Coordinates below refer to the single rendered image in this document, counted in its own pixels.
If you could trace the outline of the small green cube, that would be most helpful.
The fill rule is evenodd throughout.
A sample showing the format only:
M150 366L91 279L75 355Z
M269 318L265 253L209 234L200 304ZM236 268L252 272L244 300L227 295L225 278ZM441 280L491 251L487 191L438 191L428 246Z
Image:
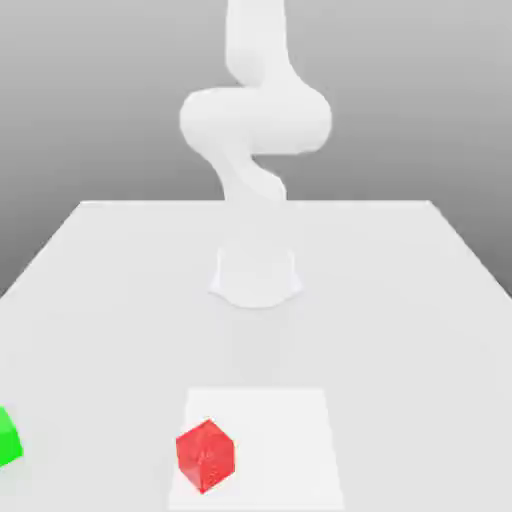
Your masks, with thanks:
M18 430L7 410L0 406L0 468L24 454Z

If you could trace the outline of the small red cube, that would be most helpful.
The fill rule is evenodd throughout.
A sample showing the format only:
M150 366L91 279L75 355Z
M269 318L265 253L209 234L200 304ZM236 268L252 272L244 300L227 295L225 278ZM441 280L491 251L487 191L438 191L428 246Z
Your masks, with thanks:
M235 472L233 440L212 420L176 438L178 468L204 494Z

